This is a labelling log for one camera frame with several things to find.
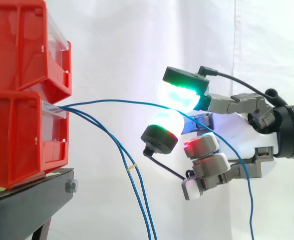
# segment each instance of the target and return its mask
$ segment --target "white curtain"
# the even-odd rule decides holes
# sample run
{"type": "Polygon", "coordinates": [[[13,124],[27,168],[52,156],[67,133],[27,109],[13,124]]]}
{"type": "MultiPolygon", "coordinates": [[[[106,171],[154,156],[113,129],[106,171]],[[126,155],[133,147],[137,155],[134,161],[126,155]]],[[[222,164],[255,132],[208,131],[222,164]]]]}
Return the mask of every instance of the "white curtain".
{"type": "MultiPolygon", "coordinates": [[[[282,3],[274,4],[280,8],[282,3]]],[[[234,72],[261,90],[276,87],[294,104],[294,86],[289,84],[294,83],[294,74],[288,75],[288,65],[294,69],[294,36],[280,34],[294,34],[294,26],[287,22],[294,14],[286,12],[277,22],[279,9],[265,1],[47,0],[47,7],[72,44],[73,93],[62,104],[98,99],[158,103],[157,88],[166,66],[197,72],[201,65],[234,72]],[[277,19],[265,24],[275,12],[277,19]]],[[[231,94],[228,80],[210,80],[210,92],[231,94]]],[[[235,93],[248,92],[234,87],[235,93]]],[[[244,180],[185,201],[181,181],[143,157],[140,136],[158,109],[121,103],[79,108],[100,120],[136,160],[158,239],[250,239],[250,199],[244,180]]],[[[183,141],[192,137],[184,135],[170,155],[155,157],[184,174],[192,164],[183,141]]],[[[259,240],[294,239],[294,163],[278,162],[265,179],[253,181],[259,240]]],[[[53,217],[48,239],[147,239],[117,147],[104,132],[75,115],[70,118],[68,167],[75,168],[78,192],[53,217]]]]}

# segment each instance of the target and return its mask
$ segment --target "red storage bin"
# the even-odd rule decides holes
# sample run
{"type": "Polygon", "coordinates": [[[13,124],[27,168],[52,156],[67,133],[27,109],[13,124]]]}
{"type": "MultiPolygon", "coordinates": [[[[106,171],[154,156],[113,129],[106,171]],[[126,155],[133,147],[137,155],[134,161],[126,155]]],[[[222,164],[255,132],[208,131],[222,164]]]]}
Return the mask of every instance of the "red storage bin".
{"type": "Polygon", "coordinates": [[[51,104],[69,97],[70,48],[43,0],[0,0],[0,91],[35,91],[51,104]]]}
{"type": "Polygon", "coordinates": [[[0,92],[0,187],[10,189],[68,163],[68,113],[36,92],[0,92]]]}
{"type": "Polygon", "coordinates": [[[70,54],[43,0],[0,0],[0,187],[68,163],[70,54]]]}

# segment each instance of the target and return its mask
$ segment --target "bolt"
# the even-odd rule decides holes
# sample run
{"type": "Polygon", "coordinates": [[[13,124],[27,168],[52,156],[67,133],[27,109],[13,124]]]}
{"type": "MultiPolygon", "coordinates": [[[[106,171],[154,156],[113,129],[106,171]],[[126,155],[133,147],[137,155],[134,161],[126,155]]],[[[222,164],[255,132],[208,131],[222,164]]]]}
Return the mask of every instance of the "bolt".
{"type": "Polygon", "coordinates": [[[67,183],[67,192],[68,193],[75,193],[78,190],[78,180],[73,179],[67,183]]]}

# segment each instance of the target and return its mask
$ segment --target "robotic hand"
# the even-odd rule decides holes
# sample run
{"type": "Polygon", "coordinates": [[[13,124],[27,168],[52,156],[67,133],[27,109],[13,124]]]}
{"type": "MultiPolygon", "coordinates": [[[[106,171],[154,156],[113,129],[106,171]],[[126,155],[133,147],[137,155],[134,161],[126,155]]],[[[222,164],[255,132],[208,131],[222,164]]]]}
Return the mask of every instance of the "robotic hand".
{"type": "MultiPolygon", "coordinates": [[[[196,74],[168,67],[163,80],[196,93],[198,101],[193,109],[211,113],[192,117],[223,136],[237,150],[250,178],[262,177],[262,162],[273,161],[274,157],[294,158],[294,106],[288,106],[274,89],[261,93],[237,78],[203,66],[196,74]],[[257,93],[231,97],[209,94],[206,75],[230,78],[257,93]]],[[[170,107],[176,109],[181,102],[187,106],[186,103],[194,102],[188,99],[191,95],[171,92],[169,96],[173,96],[176,103],[170,107]]],[[[232,179],[247,178],[239,159],[223,141],[218,141],[203,127],[185,118],[182,134],[191,132],[197,132],[198,137],[184,143],[185,153],[193,163],[193,170],[186,172],[187,178],[182,182],[186,200],[196,199],[204,191],[232,179]]],[[[174,134],[157,125],[149,125],[141,139],[146,143],[144,154],[147,157],[153,153],[169,154],[178,141],[174,134]]]]}

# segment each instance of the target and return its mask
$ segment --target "green led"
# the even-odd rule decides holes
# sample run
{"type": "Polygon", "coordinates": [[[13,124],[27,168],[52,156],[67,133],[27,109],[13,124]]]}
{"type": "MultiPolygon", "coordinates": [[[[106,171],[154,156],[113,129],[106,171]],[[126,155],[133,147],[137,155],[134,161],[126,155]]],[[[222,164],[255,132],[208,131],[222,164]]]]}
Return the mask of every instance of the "green led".
{"type": "Polygon", "coordinates": [[[192,89],[172,85],[161,81],[159,97],[163,105],[188,113],[198,104],[200,96],[192,89]]]}
{"type": "Polygon", "coordinates": [[[179,138],[185,125],[185,121],[180,113],[175,110],[167,109],[159,112],[149,122],[149,125],[158,125],[179,138]]]}

